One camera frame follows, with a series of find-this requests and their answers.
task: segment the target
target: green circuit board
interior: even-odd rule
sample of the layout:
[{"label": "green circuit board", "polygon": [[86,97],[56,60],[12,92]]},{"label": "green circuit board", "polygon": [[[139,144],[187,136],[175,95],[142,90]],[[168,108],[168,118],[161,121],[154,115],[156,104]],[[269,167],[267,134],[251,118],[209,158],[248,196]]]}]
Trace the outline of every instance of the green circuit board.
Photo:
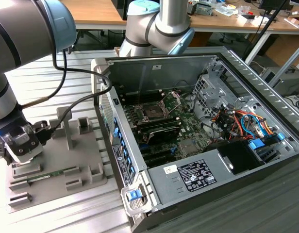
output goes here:
[{"label": "green circuit board", "polygon": [[[163,99],[163,107],[167,110],[167,112],[169,112],[167,116],[158,117],[155,115],[158,119],[164,119],[167,117],[178,117],[180,119],[180,124],[178,125],[180,129],[176,137],[173,137],[170,140],[161,138],[161,143],[148,145],[146,141],[144,141],[144,136],[142,136],[140,132],[134,133],[145,161],[147,161],[147,159],[150,160],[152,155],[157,155],[159,153],[168,154],[168,151],[171,154],[169,162],[180,160],[201,153],[211,142],[211,139],[201,127],[199,119],[194,113],[190,112],[188,102],[182,99],[179,95],[177,96],[179,97],[178,99],[173,95],[167,95]],[[152,110],[157,109],[158,105],[161,106],[162,103],[155,101],[142,104],[143,107],[151,106]],[[144,118],[144,113],[142,113],[142,110],[139,110],[139,108],[139,106],[136,107],[135,105],[124,106],[126,117],[130,124],[136,125],[138,121],[141,121]]]}]

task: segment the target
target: cardboard box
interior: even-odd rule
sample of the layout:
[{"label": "cardboard box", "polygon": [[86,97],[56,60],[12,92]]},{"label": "cardboard box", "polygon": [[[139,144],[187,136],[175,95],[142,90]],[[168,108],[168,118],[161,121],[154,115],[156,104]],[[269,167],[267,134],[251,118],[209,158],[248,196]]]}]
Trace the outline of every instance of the cardboard box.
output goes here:
[{"label": "cardboard box", "polygon": [[290,15],[287,20],[294,25],[299,25],[299,11],[292,12],[292,15]]}]

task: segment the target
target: blue wire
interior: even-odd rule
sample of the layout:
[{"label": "blue wire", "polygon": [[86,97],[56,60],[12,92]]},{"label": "blue wire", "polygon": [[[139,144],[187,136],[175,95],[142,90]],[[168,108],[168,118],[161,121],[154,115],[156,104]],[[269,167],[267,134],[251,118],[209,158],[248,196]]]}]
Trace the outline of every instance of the blue wire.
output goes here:
[{"label": "blue wire", "polygon": [[243,123],[243,119],[246,115],[243,115],[243,117],[241,118],[241,127],[244,131],[246,131],[247,133],[251,134],[253,136],[253,139],[255,139],[255,135],[253,133],[251,133],[251,131],[248,131],[245,126],[244,126],[244,123]]},{"label": "blue wire", "polygon": [[247,133],[251,134],[251,135],[253,136],[254,139],[255,139],[255,135],[254,135],[251,131],[248,131],[248,130],[245,128],[245,126],[244,126],[243,120],[244,120],[244,117],[245,117],[245,116],[251,116],[253,119],[255,119],[256,122],[258,123],[258,126],[260,127],[262,133],[263,133],[264,135],[269,135],[269,134],[267,133],[267,131],[263,129],[263,127],[262,127],[260,121],[258,120],[258,118],[257,118],[256,116],[253,116],[253,115],[251,115],[251,114],[245,114],[245,115],[243,115],[243,117],[241,118],[241,126],[242,126],[243,130],[246,131]]}]

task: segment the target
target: white table leg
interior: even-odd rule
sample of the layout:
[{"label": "white table leg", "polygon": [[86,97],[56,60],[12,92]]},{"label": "white table leg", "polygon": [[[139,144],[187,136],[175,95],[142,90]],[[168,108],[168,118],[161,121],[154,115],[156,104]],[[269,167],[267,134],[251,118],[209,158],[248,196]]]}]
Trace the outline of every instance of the white table leg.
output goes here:
[{"label": "white table leg", "polygon": [[257,55],[259,50],[262,48],[262,46],[265,44],[269,36],[271,35],[270,32],[265,32],[264,35],[261,37],[259,42],[256,44],[256,46],[252,49],[249,56],[246,58],[246,63],[250,65],[251,61],[253,61],[254,57]]}]

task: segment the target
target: metal workbench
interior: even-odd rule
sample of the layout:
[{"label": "metal workbench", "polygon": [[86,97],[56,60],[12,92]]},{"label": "metal workbench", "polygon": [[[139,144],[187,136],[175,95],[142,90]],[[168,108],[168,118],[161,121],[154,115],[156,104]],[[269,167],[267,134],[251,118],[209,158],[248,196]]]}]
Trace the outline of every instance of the metal workbench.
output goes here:
[{"label": "metal workbench", "polygon": [[[101,56],[112,57],[115,52],[74,52],[67,56],[68,66],[90,69],[91,60]],[[62,66],[62,56],[58,54],[57,57]],[[51,93],[61,76],[61,72],[52,67],[51,56],[7,73],[20,104]],[[90,75],[68,73],[62,90],[54,98],[26,109],[24,114],[31,122],[56,118],[57,107],[70,105],[90,93]],[[77,105],[72,112],[73,119],[87,116],[94,123],[107,184],[8,214],[2,201],[5,199],[5,162],[0,160],[0,232],[131,232],[92,101]],[[195,209],[151,232],[299,232],[299,159],[263,181]]]}]

